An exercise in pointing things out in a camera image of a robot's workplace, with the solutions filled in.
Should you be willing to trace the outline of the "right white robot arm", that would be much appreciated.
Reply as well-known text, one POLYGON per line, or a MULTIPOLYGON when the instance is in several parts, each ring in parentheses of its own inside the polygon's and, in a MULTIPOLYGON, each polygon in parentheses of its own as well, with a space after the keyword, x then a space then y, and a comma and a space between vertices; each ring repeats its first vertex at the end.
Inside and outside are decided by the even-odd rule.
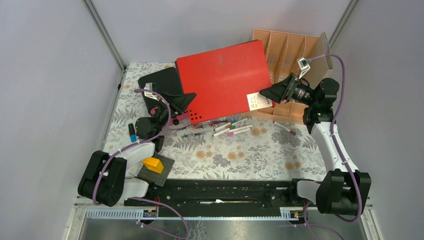
POLYGON ((332 78, 324 78, 311 88, 291 73, 259 94, 278 104, 295 100, 306 105, 303 123, 318 145, 327 171, 321 182, 294 179, 295 187, 287 191, 287 201, 299 206, 308 200, 322 214, 356 219, 363 213, 372 179, 367 172, 358 170, 339 136, 333 112, 339 89, 339 83, 332 78))

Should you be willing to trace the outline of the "red folder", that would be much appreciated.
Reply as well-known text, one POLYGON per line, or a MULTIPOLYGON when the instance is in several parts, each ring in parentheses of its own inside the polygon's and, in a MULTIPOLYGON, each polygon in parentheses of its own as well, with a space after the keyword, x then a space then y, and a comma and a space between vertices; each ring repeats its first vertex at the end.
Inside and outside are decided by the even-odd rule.
POLYGON ((261 40, 179 57, 175 61, 191 124, 272 106, 253 103, 259 91, 272 85, 261 40))

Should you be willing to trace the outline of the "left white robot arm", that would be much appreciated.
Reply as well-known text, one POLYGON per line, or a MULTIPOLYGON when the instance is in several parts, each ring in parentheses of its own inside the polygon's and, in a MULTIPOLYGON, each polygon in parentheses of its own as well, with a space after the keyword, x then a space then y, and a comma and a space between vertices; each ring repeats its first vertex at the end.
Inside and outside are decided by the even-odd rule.
POLYGON ((157 98, 153 116, 142 117, 136 130, 138 138, 114 153, 97 150, 92 153, 77 187, 77 193, 91 199, 94 205, 113 207, 120 199, 136 198, 148 206, 155 200, 155 192, 146 181, 127 179, 126 171, 144 159, 158 153, 163 145, 164 131, 172 118, 182 115, 197 96, 196 93, 169 95, 143 88, 137 93, 149 93, 157 98))

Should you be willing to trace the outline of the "beige folder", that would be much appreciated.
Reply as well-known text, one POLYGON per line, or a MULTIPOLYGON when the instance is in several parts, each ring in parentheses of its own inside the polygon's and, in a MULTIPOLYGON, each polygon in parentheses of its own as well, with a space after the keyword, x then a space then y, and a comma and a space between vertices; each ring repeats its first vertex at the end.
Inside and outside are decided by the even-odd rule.
MULTIPOLYGON (((331 54, 331 48, 325 32, 319 37, 306 36, 305 51, 303 57, 311 59, 321 55, 331 54)), ((309 85, 314 89, 319 82, 327 78, 334 70, 333 60, 330 56, 320 57, 309 63, 310 70, 303 76, 309 82, 309 85)))

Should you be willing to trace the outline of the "black pink drawer box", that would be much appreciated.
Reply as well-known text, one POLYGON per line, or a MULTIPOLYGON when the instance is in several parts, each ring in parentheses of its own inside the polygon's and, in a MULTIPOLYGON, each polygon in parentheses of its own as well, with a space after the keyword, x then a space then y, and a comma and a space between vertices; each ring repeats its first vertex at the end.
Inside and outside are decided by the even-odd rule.
POLYGON ((138 79, 137 83, 142 89, 146 84, 153 83, 155 85, 153 91, 160 94, 182 95, 184 93, 178 71, 175 67, 168 67, 142 76, 138 79))

